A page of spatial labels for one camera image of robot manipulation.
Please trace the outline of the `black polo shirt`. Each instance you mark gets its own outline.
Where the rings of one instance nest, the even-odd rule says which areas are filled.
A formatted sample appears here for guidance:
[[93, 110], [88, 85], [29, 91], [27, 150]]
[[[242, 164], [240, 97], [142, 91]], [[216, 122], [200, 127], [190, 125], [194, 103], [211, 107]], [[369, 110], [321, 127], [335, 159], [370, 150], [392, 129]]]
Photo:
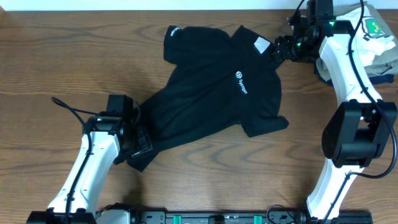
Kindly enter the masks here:
[[170, 26], [164, 60], [174, 64], [163, 89], [140, 104], [152, 150], [127, 160], [143, 171], [158, 153], [240, 125], [249, 137], [289, 125], [279, 113], [281, 81], [274, 44], [245, 27]]

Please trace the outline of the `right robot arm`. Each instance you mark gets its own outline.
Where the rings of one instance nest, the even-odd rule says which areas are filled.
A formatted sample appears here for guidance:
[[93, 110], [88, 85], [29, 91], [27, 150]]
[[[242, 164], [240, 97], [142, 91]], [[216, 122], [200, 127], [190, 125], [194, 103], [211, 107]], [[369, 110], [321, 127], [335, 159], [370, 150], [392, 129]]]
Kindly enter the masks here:
[[388, 141], [397, 143], [393, 128], [397, 106], [375, 90], [356, 46], [359, 24], [339, 20], [331, 1], [310, 0], [307, 13], [289, 18], [292, 35], [275, 40], [278, 62], [322, 60], [331, 76], [338, 107], [322, 134], [325, 163], [305, 207], [294, 223], [371, 223], [369, 212], [341, 211], [340, 206], [357, 177], [379, 158]]

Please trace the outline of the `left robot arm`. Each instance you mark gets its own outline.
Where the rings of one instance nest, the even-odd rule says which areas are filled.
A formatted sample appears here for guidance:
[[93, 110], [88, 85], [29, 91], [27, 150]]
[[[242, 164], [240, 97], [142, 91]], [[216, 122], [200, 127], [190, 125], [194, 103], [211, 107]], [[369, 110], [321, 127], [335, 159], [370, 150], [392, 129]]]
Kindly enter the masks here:
[[105, 111], [82, 121], [78, 157], [57, 196], [44, 211], [30, 213], [28, 223], [140, 223], [139, 212], [125, 203], [97, 209], [106, 176], [113, 164], [153, 150], [147, 130], [138, 125], [137, 101], [109, 95]]

